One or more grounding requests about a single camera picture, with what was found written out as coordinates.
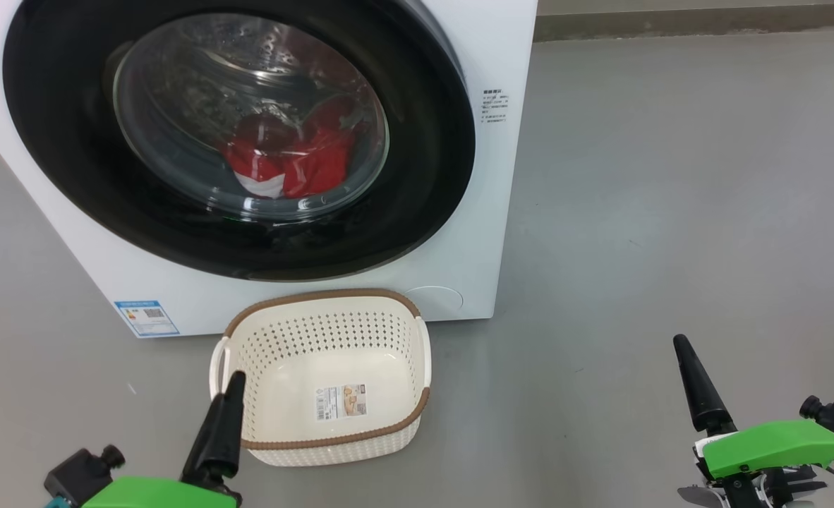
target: gray floor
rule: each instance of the gray floor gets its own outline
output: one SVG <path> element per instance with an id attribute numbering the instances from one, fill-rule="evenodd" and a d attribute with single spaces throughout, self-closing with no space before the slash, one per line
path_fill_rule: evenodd
<path id="1" fill-rule="evenodd" d="M 497 316 L 431 327 L 413 444 L 246 454 L 246 506 L 682 506 L 676 332 L 740 425 L 834 397 L 834 32 L 540 45 L 527 97 Z M 79 447 L 177 476 L 213 344 L 132 338 L 0 162 L 0 506 Z"/>

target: washing machine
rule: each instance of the washing machine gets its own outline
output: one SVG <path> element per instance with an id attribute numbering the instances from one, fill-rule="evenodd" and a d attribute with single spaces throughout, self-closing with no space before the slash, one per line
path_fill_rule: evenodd
<path id="1" fill-rule="evenodd" d="M 361 287 L 490 318 L 534 16 L 0 0 L 0 154 L 137 337 Z"/>

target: gray wall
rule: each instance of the gray wall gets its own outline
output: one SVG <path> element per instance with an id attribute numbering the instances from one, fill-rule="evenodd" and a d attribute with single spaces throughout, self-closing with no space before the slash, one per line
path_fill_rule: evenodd
<path id="1" fill-rule="evenodd" d="M 834 0 L 539 0 L 538 13 L 540 16 L 546 16 L 547 14 L 801 6 L 802 4 L 834 4 Z"/>

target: basket handle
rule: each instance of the basket handle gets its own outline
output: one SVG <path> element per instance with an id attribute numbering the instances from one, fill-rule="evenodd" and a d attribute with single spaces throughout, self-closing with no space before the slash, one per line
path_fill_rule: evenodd
<path id="1" fill-rule="evenodd" d="M 217 343 L 217 347 L 213 348 L 213 356 L 210 357 L 210 399 L 217 396 L 217 393 L 222 392 L 222 384 L 219 379 L 219 362 L 223 359 L 223 353 L 226 351 L 226 343 L 229 338 L 223 337 Z"/>
<path id="2" fill-rule="evenodd" d="M 417 316 L 417 329 L 423 341 L 423 388 L 430 388 L 433 381 L 433 354 L 430 351 L 430 331 L 426 327 L 426 321 Z"/>

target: laundry basket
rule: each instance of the laundry basket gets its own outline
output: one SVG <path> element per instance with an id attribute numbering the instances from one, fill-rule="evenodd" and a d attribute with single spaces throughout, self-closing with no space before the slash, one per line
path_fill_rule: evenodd
<path id="1" fill-rule="evenodd" d="M 242 446 L 273 466 L 397 452 L 430 396 L 430 338 L 398 293 L 352 289 L 278 298 L 234 318 L 210 361 L 210 396 L 247 374 Z"/>

